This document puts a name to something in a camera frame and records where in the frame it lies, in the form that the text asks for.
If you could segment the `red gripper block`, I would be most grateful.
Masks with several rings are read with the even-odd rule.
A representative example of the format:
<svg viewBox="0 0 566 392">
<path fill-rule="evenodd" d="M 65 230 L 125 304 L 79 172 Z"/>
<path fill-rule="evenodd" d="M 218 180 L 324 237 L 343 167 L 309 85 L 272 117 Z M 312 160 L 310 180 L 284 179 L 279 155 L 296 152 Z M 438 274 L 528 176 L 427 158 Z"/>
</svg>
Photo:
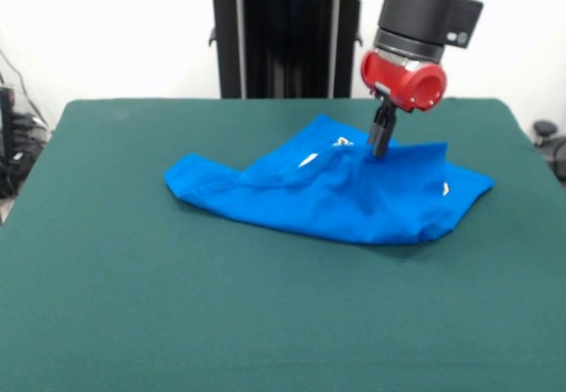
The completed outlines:
<svg viewBox="0 0 566 392">
<path fill-rule="evenodd" d="M 386 50 L 369 50 L 360 66 L 363 82 L 378 96 L 388 96 L 404 111 L 429 111 L 444 96 L 446 73 L 441 65 L 413 60 Z M 383 102 L 375 113 L 368 143 L 373 155 L 382 158 L 396 124 L 396 107 Z"/>
</svg>

